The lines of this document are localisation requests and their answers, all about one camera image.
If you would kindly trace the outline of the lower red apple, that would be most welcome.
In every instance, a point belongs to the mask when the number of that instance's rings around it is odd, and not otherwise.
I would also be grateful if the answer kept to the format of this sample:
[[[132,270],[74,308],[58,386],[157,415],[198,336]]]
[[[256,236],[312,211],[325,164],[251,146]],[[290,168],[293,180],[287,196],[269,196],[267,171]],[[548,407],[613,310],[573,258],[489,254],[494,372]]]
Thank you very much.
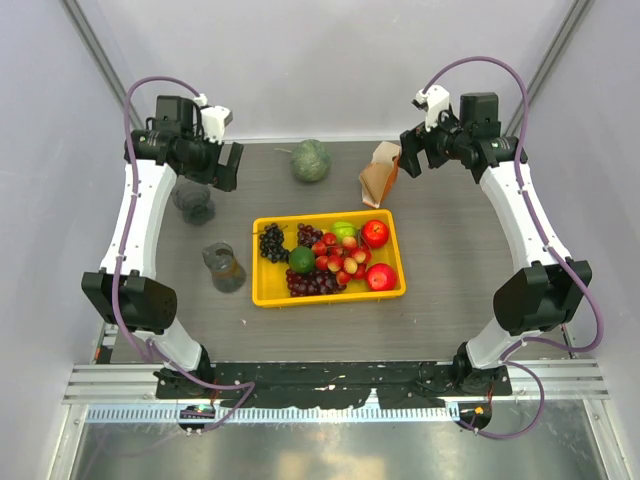
[[[391,266],[377,263],[367,269],[365,280],[371,291],[390,291],[395,289],[398,276]]]

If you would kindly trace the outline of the dark green lime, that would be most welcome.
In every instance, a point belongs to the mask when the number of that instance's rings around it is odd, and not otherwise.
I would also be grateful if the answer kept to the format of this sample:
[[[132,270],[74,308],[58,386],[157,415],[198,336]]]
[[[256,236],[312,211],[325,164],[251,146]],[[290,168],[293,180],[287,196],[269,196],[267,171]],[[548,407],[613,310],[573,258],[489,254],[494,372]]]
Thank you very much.
[[[306,246],[297,246],[289,253],[289,266],[299,274],[307,274],[314,270],[316,256],[313,251]]]

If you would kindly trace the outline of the black grape bunch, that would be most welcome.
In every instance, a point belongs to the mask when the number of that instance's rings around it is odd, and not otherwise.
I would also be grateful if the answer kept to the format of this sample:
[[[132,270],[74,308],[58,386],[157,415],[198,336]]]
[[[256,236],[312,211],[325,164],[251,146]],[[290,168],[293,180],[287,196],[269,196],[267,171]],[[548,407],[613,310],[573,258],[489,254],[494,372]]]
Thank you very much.
[[[287,263],[290,251],[284,247],[284,232],[277,223],[267,225],[258,236],[260,256],[271,263]]]

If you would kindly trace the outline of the upper red apple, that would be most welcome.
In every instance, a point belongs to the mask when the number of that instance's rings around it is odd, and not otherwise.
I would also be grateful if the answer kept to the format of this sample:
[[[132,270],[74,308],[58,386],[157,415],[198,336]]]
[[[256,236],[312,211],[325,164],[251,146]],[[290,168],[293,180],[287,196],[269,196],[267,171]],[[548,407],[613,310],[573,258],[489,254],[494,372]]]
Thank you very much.
[[[389,227],[380,220],[370,220],[366,222],[360,230],[363,242],[370,249],[384,247],[390,237]]]

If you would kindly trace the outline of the red lychee cluster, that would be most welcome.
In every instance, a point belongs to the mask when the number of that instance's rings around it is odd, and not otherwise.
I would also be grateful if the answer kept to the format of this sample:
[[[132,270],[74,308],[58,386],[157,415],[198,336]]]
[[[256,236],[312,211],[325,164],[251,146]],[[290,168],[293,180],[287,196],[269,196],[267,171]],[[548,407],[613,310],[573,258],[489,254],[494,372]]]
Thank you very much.
[[[360,244],[351,235],[338,239],[336,234],[326,233],[311,246],[315,256],[315,267],[326,273],[328,288],[345,290],[352,280],[362,280],[372,254],[368,247]]]

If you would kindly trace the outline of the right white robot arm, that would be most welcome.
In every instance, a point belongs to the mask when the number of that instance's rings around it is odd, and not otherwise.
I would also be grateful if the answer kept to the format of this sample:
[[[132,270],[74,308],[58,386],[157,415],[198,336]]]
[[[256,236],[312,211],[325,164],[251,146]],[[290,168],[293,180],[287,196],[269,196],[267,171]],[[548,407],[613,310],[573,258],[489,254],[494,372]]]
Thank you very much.
[[[479,395],[504,379],[502,360],[573,318],[592,270],[557,240],[540,208],[526,156],[516,152],[518,138],[501,133],[496,94],[465,94],[455,113],[449,92],[433,85],[417,92],[413,103],[425,119],[401,134],[400,167],[411,177],[420,175],[419,153],[432,169],[459,161],[489,199],[511,252],[514,274],[493,296],[493,317],[460,345],[445,386]]]

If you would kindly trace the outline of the aluminium frame rail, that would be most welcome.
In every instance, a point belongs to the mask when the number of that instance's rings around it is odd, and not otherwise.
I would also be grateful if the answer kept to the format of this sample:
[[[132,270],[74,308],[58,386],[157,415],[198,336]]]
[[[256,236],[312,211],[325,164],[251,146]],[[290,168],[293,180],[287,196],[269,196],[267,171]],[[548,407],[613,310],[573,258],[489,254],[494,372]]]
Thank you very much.
[[[222,362],[210,387],[160,365],[73,368],[63,401],[96,422],[234,423],[446,421],[489,418],[499,401],[603,400],[589,359],[525,361],[463,377],[444,362]]]

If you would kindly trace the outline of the green netted melon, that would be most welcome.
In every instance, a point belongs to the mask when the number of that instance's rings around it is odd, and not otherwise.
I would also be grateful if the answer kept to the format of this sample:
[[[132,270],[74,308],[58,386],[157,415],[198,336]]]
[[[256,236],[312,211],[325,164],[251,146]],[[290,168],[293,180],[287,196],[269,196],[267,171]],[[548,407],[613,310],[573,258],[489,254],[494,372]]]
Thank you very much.
[[[291,149],[275,148],[290,158],[290,169],[295,180],[312,184],[324,180],[330,172],[332,156],[327,147],[316,139],[305,139]]]

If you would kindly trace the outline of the yellow plastic fruit tray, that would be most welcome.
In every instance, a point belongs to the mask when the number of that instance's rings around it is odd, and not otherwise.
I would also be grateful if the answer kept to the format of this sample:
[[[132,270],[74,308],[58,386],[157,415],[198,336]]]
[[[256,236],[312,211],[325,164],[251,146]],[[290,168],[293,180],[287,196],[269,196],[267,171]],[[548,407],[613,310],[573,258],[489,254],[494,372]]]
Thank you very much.
[[[370,249],[362,240],[360,230],[370,220],[384,222],[390,230],[387,244],[379,249]],[[297,225],[311,224],[326,233],[331,232],[331,226],[337,221],[347,221],[357,228],[356,238],[360,244],[369,248],[372,254],[367,269],[377,263],[391,266],[397,273],[398,281],[394,290],[371,291],[362,280],[352,280],[342,293],[331,295],[291,297],[286,285],[286,271],[291,269],[287,263],[271,263],[262,258],[259,252],[259,234],[264,228],[277,223],[284,232],[284,247],[289,251],[297,245]],[[364,210],[352,212],[323,213],[313,215],[283,216],[258,218],[253,224],[253,262],[252,262],[252,300],[259,307],[282,308],[297,305],[311,305],[321,303],[355,302],[365,300],[381,300],[400,297],[406,292],[406,281],[401,261],[399,244],[395,231],[392,213],[386,209]]]

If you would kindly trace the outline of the light green apple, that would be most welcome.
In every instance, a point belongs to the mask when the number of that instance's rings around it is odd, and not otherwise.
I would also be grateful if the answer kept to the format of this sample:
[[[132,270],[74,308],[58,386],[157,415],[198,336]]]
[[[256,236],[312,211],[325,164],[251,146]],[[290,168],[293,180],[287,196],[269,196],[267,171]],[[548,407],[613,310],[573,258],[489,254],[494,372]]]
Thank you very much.
[[[337,237],[339,242],[342,242],[345,237],[355,237],[357,228],[350,222],[337,221],[332,224],[331,232]]]

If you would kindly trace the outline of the small red grape bunch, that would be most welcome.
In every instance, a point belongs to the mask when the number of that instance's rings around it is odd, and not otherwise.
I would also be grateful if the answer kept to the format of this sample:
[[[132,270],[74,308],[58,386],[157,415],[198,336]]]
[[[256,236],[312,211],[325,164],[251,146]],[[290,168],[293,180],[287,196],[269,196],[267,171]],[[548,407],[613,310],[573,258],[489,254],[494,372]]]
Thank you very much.
[[[324,232],[311,224],[299,223],[297,225],[297,245],[311,248],[322,240]]]

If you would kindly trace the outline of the glass coffee carafe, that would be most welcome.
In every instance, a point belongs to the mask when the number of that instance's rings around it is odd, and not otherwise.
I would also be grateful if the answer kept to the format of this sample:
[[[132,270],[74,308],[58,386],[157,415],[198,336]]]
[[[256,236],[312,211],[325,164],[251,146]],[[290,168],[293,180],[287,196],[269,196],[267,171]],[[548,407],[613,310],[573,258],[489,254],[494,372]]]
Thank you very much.
[[[224,242],[214,243],[202,250],[205,266],[211,274],[214,287],[222,293],[239,290],[247,279],[247,274],[238,262],[230,245]]]

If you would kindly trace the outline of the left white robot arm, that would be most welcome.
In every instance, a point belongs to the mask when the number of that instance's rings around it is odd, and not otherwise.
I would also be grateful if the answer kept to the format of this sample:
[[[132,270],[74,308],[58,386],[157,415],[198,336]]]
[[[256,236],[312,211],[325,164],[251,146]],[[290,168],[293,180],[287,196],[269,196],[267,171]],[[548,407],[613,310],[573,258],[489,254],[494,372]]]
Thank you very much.
[[[220,161],[232,112],[193,99],[161,95],[142,129],[125,142],[125,186],[111,244],[81,289],[103,321],[119,327],[135,347],[147,345],[163,360],[161,381],[189,396],[206,396],[214,369],[206,349],[177,318],[177,294],[156,279],[156,250],[165,207],[179,178],[231,192],[243,147],[232,143]]]

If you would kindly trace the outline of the red apple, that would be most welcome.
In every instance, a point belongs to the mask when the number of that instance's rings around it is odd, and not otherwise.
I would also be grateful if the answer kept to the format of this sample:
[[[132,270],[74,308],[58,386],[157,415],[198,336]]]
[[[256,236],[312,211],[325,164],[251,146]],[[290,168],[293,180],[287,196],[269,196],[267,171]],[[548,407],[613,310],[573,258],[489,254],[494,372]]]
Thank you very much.
[[[390,237],[389,227],[380,220],[370,220],[366,222],[360,230],[363,242],[370,249],[384,247]]]
[[[371,291],[390,291],[395,289],[398,276],[391,266],[377,263],[367,269],[365,280]]]

